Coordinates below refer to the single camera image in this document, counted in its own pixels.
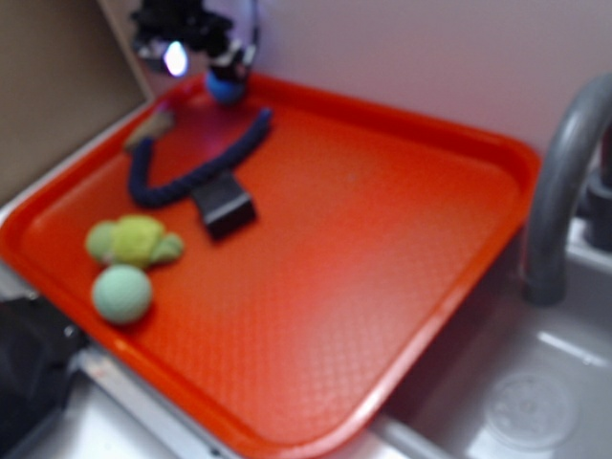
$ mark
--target plastic tray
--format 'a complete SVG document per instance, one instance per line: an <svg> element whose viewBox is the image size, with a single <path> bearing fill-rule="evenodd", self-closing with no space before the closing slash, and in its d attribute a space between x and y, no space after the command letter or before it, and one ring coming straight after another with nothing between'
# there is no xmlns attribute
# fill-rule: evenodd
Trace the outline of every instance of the plastic tray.
<svg viewBox="0 0 612 459"><path fill-rule="evenodd" d="M189 199L137 208L123 140L153 110L177 127L152 185L239 137L273 131L236 169L255 223L214 243ZM517 231L539 165L524 145L452 123L253 76L219 107L181 83L57 172L0 228L0 254L95 340L239 454L305 458L362 429ZM90 299L90 227L149 213L186 241L149 272L151 312L113 327Z"/></svg>

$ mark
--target navy blue rope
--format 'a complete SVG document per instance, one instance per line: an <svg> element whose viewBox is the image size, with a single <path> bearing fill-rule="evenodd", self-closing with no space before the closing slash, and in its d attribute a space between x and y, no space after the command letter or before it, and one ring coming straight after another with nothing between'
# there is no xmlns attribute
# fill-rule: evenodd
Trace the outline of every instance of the navy blue rope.
<svg viewBox="0 0 612 459"><path fill-rule="evenodd" d="M148 186L149 166L153 158L155 141L151 138L142 139L132 152L132 166L127 186L132 199L145 208L160 208L186 197L194 188L221 171L242 163L270 131L271 117L272 110L264 108L247 132L224 153L163 186Z"/></svg>

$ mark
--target stainless steel sink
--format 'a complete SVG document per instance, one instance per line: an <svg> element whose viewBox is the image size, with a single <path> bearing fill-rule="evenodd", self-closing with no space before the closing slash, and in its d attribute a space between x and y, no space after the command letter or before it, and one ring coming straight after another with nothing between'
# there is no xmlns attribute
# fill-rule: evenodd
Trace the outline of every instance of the stainless steel sink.
<svg viewBox="0 0 612 459"><path fill-rule="evenodd" d="M384 407L387 427L401 426L410 438L433 444L424 452L408 445L409 457L612 454L610 256L584 255L589 250L578 244L568 262L565 300L535 307L520 295L518 239ZM379 434L398 443L397 429L379 428Z"/></svg>

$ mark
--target black object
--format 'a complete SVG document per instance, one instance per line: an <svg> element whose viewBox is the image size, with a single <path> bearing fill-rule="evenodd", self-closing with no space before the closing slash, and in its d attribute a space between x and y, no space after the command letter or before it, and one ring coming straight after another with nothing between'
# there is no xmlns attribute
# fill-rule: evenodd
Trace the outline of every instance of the black object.
<svg viewBox="0 0 612 459"><path fill-rule="evenodd" d="M0 458L19 457L61 413L84 343L43 297L0 303Z"/></svg>
<svg viewBox="0 0 612 459"><path fill-rule="evenodd" d="M271 117L272 110L262 109L247 132L224 153L164 186L149 187L147 184L155 141L143 139L132 152L128 182L132 199L145 208L160 208L186 197L197 186L244 161L268 135Z"/></svg>
<svg viewBox="0 0 612 459"><path fill-rule="evenodd" d="M137 27L132 48L152 70L160 71L164 65L159 45L178 41L193 52L206 53L218 79L242 82L249 75L259 41L257 0L251 2L251 44L243 47L229 38L233 22L207 10L204 0L142 0L130 15Z"/></svg>
<svg viewBox="0 0 612 459"><path fill-rule="evenodd" d="M602 251L612 251L612 186L604 181L599 170L587 177L579 216L586 219L587 242Z"/></svg>
<svg viewBox="0 0 612 459"><path fill-rule="evenodd" d="M250 194L224 172L191 193L210 236L219 240L256 217Z"/></svg>

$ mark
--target faucet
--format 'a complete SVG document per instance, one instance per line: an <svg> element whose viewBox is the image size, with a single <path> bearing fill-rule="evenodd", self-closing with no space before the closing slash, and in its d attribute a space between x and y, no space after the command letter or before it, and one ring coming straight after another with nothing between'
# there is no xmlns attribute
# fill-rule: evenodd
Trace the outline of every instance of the faucet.
<svg viewBox="0 0 612 459"><path fill-rule="evenodd" d="M552 305L565 297L565 246L583 189L585 239L612 251L611 122L612 74L606 74L578 92L544 158L521 262L523 297L532 304ZM599 168L589 174L599 144Z"/></svg>

